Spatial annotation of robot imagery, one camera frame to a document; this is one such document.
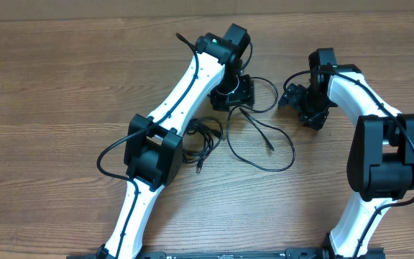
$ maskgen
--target robotic arm link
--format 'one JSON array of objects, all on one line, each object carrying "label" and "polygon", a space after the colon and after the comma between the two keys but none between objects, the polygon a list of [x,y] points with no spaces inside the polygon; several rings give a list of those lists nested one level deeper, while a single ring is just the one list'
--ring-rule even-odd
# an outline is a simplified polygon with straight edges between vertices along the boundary
[{"label": "robotic arm link", "polygon": [[[339,106],[356,127],[347,163],[353,192],[339,223],[327,234],[322,247],[288,248],[271,253],[143,253],[142,238],[156,198],[175,178],[182,165],[183,133],[189,120],[210,94],[214,109],[231,105],[253,105],[250,76],[241,74],[244,49],[250,43],[247,31],[232,24],[224,37],[211,33],[190,45],[194,56],[172,93],[148,117],[135,115],[128,136],[115,142],[99,156],[98,169],[127,180],[127,191],[113,234],[94,255],[70,259],[218,259],[227,257],[269,259],[385,259],[382,249],[367,249],[384,213],[414,189],[414,114],[401,114],[386,104],[367,85],[355,65],[337,65],[333,49],[318,49],[309,56],[309,71],[291,76],[284,85],[279,107],[287,104],[300,112],[304,126],[320,130],[328,108]],[[287,83],[309,73],[310,86]],[[162,139],[160,145],[151,137]],[[126,142],[126,176],[106,172],[100,166],[103,155]],[[396,153],[382,153],[383,145],[397,147]]]},{"label": "robotic arm link", "polygon": [[[284,86],[280,107],[290,104],[305,126],[319,130],[328,108],[339,106],[356,127],[347,163],[353,192],[326,241],[331,258],[356,258],[367,254],[368,242],[391,206],[414,202],[397,202],[414,189],[414,114],[386,104],[355,65],[337,65],[333,49],[318,49],[309,63],[311,70],[302,73],[311,74],[311,85]],[[397,152],[383,154],[383,145],[397,147]]]}]

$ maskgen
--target black bracket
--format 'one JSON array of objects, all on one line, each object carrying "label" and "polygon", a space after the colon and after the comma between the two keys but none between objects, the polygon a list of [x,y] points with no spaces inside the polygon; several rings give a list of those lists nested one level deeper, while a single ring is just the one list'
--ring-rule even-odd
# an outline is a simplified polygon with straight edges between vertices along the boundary
[{"label": "black bracket", "polygon": [[[129,124],[128,135],[149,127],[152,118],[136,114]],[[157,135],[162,138],[161,145],[150,140]],[[124,153],[126,174],[148,183],[149,189],[155,191],[161,185],[168,186],[177,175],[183,162],[183,139],[176,129],[167,130],[160,125],[145,135],[138,135],[127,140]]]},{"label": "black bracket", "polygon": [[[414,114],[400,114],[397,120],[414,144]],[[383,153],[383,145],[397,147]],[[364,201],[373,198],[401,199],[414,189],[414,156],[397,125],[388,117],[360,116],[347,163],[352,190]]]},{"label": "black bracket", "polygon": [[223,37],[207,33],[198,38],[195,44],[198,53],[208,53],[225,65],[223,80],[210,92],[213,109],[227,112],[230,106],[253,105],[252,80],[249,75],[242,75],[241,72],[241,56],[249,43],[247,30],[236,24],[232,24]]},{"label": "black bracket", "polygon": [[[311,71],[361,73],[355,65],[337,65],[333,48],[317,49],[308,59]],[[303,126],[322,129],[329,113],[328,108],[338,106],[327,97],[329,81],[330,75],[312,73],[308,88],[290,84],[279,100],[279,109],[289,104],[298,111]]]}]

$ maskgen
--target black joint housing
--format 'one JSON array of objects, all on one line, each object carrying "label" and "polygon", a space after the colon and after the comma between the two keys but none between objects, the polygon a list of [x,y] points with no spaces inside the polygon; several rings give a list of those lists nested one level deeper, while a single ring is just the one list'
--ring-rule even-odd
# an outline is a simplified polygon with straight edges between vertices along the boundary
[{"label": "black joint housing", "polygon": [[[361,73],[355,65],[338,65],[336,63],[335,51],[332,47],[320,48],[309,55],[309,69],[311,71],[333,71],[338,73],[356,72]],[[318,94],[327,94],[328,82],[331,75],[312,73],[310,75],[310,86],[312,91]]]},{"label": "black joint housing", "polygon": [[[414,114],[400,114],[397,120],[414,144]],[[396,153],[383,153],[383,144],[397,147]],[[397,125],[388,117],[360,116],[347,163],[352,190],[364,201],[373,198],[404,197],[414,189],[414,155]]]},{"label": "black joint housing", "polygon": [[223,37],[207,33],[200,36],[195,44],[198,53],[207,53],[218,58],[225,65],[224,77],[220,84],[210,92],[213,109],[228,111],[238,104],[253,105],[254,89],[249,75],[241,74],[241,56],[250,43],[247,30],[232,24]]},{"label": "black joint housing", "polygon": [[[145,129],[152,123],[152,120],[136,114],[129,124],[128,135]],[[149,139],[155,135],[162,138],[161,145]],[[182,162],[182,137],[160,125],[145,135],[137,135],[127,140],[124,153],[126,174],[132,179],[138,178],[147,183],[151,191],[155,191],[161,185],[171,184]]]}]

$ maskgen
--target wood grain surface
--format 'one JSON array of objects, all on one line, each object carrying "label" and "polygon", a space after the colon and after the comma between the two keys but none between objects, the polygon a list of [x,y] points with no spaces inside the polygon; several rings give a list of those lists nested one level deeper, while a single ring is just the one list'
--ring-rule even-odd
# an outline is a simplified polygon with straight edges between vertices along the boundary
[{"label": "wood grain surface", "polygon": [[0,0],[0,21],[414,11],[414,0]]},{"label": "wood grain surface", "polygon": [[[232,22],[252,37],[251,75],[281,89],[288,76],[308,68],[316,48],[334,47],[339,64],[355,63],[385,101],[414,113],[414,12],[0,22],[0,258],[93,253],[108,239],[125,184],[103,177],[96,157],[184,74],[190,51],[176,32],[194,42],[207,32],[222,35]],[[272,89],[256,86],[255,107],[269,106]],[[226,121],[207,100],[196,117],[205,115]],[[351,192],[349,120],[331,109],[315,132],[292,109],[256,118],[292,137],[295,165],[282,173],[259,171],[221,143],[200,174],[184,166],[162,192],[144,234],[147,250],[315,246],[336,225]],[[241,116],[233,117],[238,153],[260,165],[288,163],[285,138],[264,133],[276,151]],[[108,155],[104,166],[124,172],[123,150]],[[385,247],[388,258],[414,258],[414,205],[386,214],[374,246]]]}]

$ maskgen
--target wire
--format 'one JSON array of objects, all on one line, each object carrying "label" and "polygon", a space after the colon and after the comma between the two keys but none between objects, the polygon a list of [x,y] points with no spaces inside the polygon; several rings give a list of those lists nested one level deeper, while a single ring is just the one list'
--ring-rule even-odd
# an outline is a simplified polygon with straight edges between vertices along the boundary
[{"label": "wire", "polygon": [[[245,163],[248,163],[248,164],[250,164],[250,165],[253,165],[254,167],[256,167],[256,168],[258,168],[258,169],[260,169],[260,170],[263,170],[263,171],[268,171],[268,172],[282,172],[282,171],[285,171],[285,170],[287,170],[288,168],[290,168],[290,167],[293,165],[293,163],[295,162],[295,146],[293,145],[293,142],[292,142],[292,140],[290,139],[290,137],[289,137],[289,136],[287,135],[287,133],[285,133],[283,130],[281,130],[281,129],[277,128],[277,127],[269,126],[269,125],[267,125],[267,124],[264,124],[264,123],[262,123],[262,122],[258,121],[257,119],[255,119],[254,117],[250,116],[248,113],[246,113],[246,112],[242,109],[242,108],[244,108],[244,109],[248,109],[249,111],[252,111],[252,112],[255,112],[255,113],[265,113],[265,112],[268,112],[269,110],[271,110],[271,109],[272,109],[272,108],[276,105],[277,100],[279,99],[279,92],[278,92],[278,90],[277,90],[276,85],[275,85],[275,84],[273,84],[271,81],[267,80],[266,78],[262,78],[262,77],[254,76],[254,77],[252,77],[252,79],[259,79],[259,80],[266,81],[266,82],[268,82],[268,84],[270,84],[270,85],[274,88],[275,93],[276,93],[276,94],[275,94],[275,100],[274,100],[274,103],[273,103],[271,106],[269,106],[268,108],[264,109],[264,110],[256,110],[256,109],[252,109],[252,108],[250,108],[250,107],[248,107],[248,106],[245,106],[245,105],[236,105],[236,106],[234,106],[234,107],[231,109],[231,111],[229,111],[228,119],[226,120],[226,140],[228,141],[228,145],[229,145],[229,148],[231,149],[232,153],[233,153],[233,154],[234,154],[234,155],[235,155],[238,159],[240,159],[240,160],[244,161]],[[258,123],[258,124],[260,124],[260,125],[262,125],[262,126],[264,126],[264,127],[267,127],[267,128],[273,129],[273,130],[277,130],[278,132],[281,132],[282,134],[284,134],[284,136],[287,138],[287,140],[288,140],[288,142],[289,142],[289,144],[290,144],[290,147],[292,148],[292,160],[291,160],[291,162],[290,162],[287,166],[285,166],[285,167],[283,167],[283,168],[263,168],[262,166],[257,165],[256,163],[253,163],[252,161],[247,160],[247,159],[245,159],[245,158],[243,158],[243,157],[241,157],[241,156],[237,155],[237,153],[234,151],[233,147],[231,146],[231,142],[230,142],[230,140],[229,140],[229,128],[230,128],[230,124],[231,124],[231,115],[232,115],[233,111],[234,111],[235,109],[237,109],[237,108],[239,108],[239,110],[241,110],[242,114],[243,114],[243,115],[244,115],[244,116],[245,116],[245,117],[249,120],[249,122],[251,122],[251,121],[255,121],[256,123]],[[259,132],[260,132],[260,134],[263,136],[263,138],[265,139],[265,141],[266,141],[266,143],[268,144],[268,146],[270,146],[270,148],[271,148],[271,149],[273,149],[273,147],[270,145],[269,140],[267,140],[267,138],[266,138],[266,137],[265,137],[265,135],[261,132],[261,130],[259,130]]]},{"label": "wire", "polygon": [[[294,78],[296,76],[299,76],[299,75],[307,74],[307,73],[321,73],[321,74],[326,74],[326,75],[330,75],[330,76],[339,76],[340,78],[346,79],[346,80],[348,80],[348,81],[356,84],[360,88],[362,88],[370,96],[370,98],[378,106],[378,108],[382,112],[384,112],[397,125],[397,127],[399,128],[399,130],[402,133],[403,137],[405,138],[405,141],[409,144],[409,146],[410,146],[410,148],[411,148],[411,150],[413,152],[413,155],[414,155],[414,144],[411,141],[410,136],[408,135],[408,133],[405,130],[405,128],[401,125],[401,123],[399,123],[399,121],[396,119],[396,117],[394,115],[392,115],[384,107],[384,104],[377,99],[377,97],[373,94],[373,92],[368,87],[366,87],[364,84],[360,83],[360,81],[358,81],[358,80],[354,80],[353,78],[350,78],[348,76],[345,76],[345,75],[343,75],[341,73],[337,73],[337,72],[334,72],[334,71],[321,71],[321,70],[301,71],[299,73],[296,73],[294,75],[291,75],[291,77],[289,77],[284,82],[284,91],[287,90],[286,89],[286,86],[287,86],[288,82],[292,78]],[[370,220],[368,221],[367,226],[364,228],[364,231],[362,232],[362,235],[359,238],[359,242],[358,242],[358,244],[356,246],[356,250],[354,251],[353,259],[357,258],[357,255],[359,254],[360,247],[362,246],[362,243],[364,242],[364,239],[367,236],[367,233],[368,233],[370,227],[372,226],[374,219],[376,218],[376,216],[378,214],[381,213],[381,211],[383,209],[390,208],[390,207],[406,206],[406,205],[409,205],[409,204],[412,204],[412,203],[414,203],[414,197],[411,198],[411,199],[409,199],[409,200],[407,200],[407,201],[401,201],[401,202],[393,203],[393,204],[385,204],[385,205],[382,205],[382,206],[379,206],[378,208],[376,208],[376,210],[374,211],[373,215],[370,217]]]},{"label": "wire", "polygon": [[253,53],[253,44],[252,44],[252,42],[249,42],[249,46],[250,46],[250,55],[249,55],[249,58],[247,58],[247,61],[241,67],[241,71],[243,71],[249,65],[249,62],[252,59],[252,53]]},{"label": "wire", "polygon": [[125,180],[125,181],[129,181],[130,183],[132,183],[135,187],[135,197],[134,200],[132,202],[132,207],[130,208],[129,214],[127,215],[126,221],[124,223],[124,227],[122,229],[121,232],[121,239],[119,240],[119,246],[118,249],[116,251],[116,259],[118,259],[119,257],[119,252],[121,250],[121,244],[122,241],[124,239],[125,236],[125,230],[127,228],[127,224],[129,223],[130,220],[130,216],[132,215],[132,212],[134,211],[135,208],[135,204],[137,202],[137,197],[138,197],[138,186],[137,184],[134,182],[133,179],[130,179],[126,176],[120,176],[118,174],[115,173],[110,173],[108,171],[106,171],[102,166],[101,166],[101,161],[103,159],[103,157],[111,150],[113,150],[115,147],[117,147],[118,145],[126,142],[127,140],[130,140],[133,137],[137,137],[140,135],[146,135],[149,131],[151,131],[152,129],[154,129],[157,125],[161,124],[162,122],[164,122],[168,117],[170,117],[170,115],[172,114],[172,112],[177,108],[178,104],[181,103],[181,101],[185,98],[185,96],[188,94],[188,92],[191,90],[191,87],[193,87],[194,82],[196,81],[197,77],[198,77],[198,71],[199,71],[199,59],[198,59],[198,55],[196,54],[196,49],[194,47],[193,44],[191,44],[190,42],[188,42],[187,39],[184,38],[184,36],[180,35],[179,33],[175,34],[176,37],[181,40],[182,42],[184,42],[193,52],[194,55],[194,60],[195,60],[195,72],[193,74],[193,79],[191,79],[190,84],[188,85],[188,87],[186,88],[185,92],[183,92],[183,94],[181,95],[181,97],[173,104],[172,108],[170,108],[165,115],[158,121],[152,123],[150,126],[141,129],[135,133],[132,133],[126,137],[121,138],[120,140],[116,141],[115,143],[109,145],[107,148],[105,148],[105,150],[103,150],[100,155],[97,158],[97,169],[100,171],[100,173],[104,174],[105,176],[109,176],[112,178],[118,178],[121,180]]},{"label": "wire", "polygon": [[[218,124],[219,130],[212,129],[209,126],[205,125],[205,121],[214,121]],[[223,140],[223,127],[221,126],[220,121],[214,117],[203,117],[200,119],[190,119],[188,126],[186,127],[185,135],[194,135],[199,133],[203,137],[203,148],[200,152],[192,151],[188,149],[183,149],[183,162],[184,163],[197,163],[196,173],[200,173],[203,165],[203,161],[210,155],[210,153],[218,147],[220,141]],[[218,138],[218,141],[215,142],[213,136]]]}]

